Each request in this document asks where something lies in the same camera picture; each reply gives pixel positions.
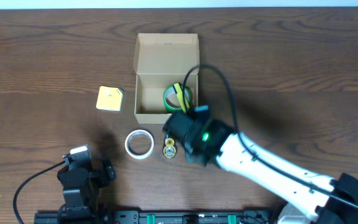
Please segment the yellow sticky note pad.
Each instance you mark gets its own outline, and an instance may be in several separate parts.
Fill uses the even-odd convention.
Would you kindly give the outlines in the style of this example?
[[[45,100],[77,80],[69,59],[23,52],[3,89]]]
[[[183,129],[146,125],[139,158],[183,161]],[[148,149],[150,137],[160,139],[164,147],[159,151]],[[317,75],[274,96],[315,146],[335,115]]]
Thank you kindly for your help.
[[[118,87],[100,86],[96,108],[106,111],[120,111],[124,90]]]

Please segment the green tape roll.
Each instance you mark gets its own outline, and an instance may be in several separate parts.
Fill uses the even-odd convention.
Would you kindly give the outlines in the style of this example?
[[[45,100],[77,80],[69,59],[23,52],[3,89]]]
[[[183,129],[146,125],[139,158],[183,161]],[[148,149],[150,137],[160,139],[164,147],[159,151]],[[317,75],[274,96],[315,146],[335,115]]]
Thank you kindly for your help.
[[[163,93],[163,103],[165,109],[168,112],[182,111],[177,96],[174,92],[173,85],[170,85]]]

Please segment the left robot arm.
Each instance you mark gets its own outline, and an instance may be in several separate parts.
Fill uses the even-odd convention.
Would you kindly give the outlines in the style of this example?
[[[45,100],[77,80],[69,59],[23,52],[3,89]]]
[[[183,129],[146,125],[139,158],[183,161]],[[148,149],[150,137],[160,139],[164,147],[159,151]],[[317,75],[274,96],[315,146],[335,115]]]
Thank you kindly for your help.
[[[116,178],[110,160],[93,169],[90,156],[65,156],[66,166],[58,171],[65,204],[57,213],[58,223],[114,223],[112,212],[98,202],[99,190]]]

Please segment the white tape roll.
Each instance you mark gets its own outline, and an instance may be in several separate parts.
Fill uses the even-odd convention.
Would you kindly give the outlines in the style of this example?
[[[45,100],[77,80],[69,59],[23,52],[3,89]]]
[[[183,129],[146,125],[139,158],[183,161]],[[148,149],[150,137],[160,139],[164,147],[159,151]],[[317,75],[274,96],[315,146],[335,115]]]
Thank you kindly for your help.
[[[124,143],[127,154],[137,160],[148,158],[153,153],[154,146],[154,136],[145,129],[133,130],[127,135]]]

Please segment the brown cardboard box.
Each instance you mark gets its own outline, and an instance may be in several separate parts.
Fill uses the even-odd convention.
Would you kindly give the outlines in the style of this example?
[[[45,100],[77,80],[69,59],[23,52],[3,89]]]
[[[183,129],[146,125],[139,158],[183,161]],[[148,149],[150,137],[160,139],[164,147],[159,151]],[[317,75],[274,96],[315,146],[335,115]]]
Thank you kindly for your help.
[[[171,116],[163,94],[186,81],[191,104],[198,105],[198,34],[139,33],[134,55],[136,73],[134,115],[139,124],[163,124]]]

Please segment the yellow highlighter pen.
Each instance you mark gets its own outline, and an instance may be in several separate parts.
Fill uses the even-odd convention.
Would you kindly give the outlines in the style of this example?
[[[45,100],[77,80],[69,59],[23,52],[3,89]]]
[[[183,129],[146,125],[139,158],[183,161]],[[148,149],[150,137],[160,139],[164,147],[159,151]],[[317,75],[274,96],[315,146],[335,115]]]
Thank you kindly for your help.
[[[177,96],[181,110],[186,113],[190,108],[191,93],[187,87],[183,87],[181,83],[175,83],[173,85],[174,92]]]

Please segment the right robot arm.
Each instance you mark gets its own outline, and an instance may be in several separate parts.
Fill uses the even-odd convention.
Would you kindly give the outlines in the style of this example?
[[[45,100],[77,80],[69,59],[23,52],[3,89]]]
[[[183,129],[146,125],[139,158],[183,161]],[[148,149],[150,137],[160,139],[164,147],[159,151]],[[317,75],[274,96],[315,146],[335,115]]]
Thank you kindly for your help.
[[[232,126],[199,113],[176,112],[163,130],[202,164],[214,162],[287,201],[280,222],[358,223],[358,180],[349,174],[335,179],[299,167]]]

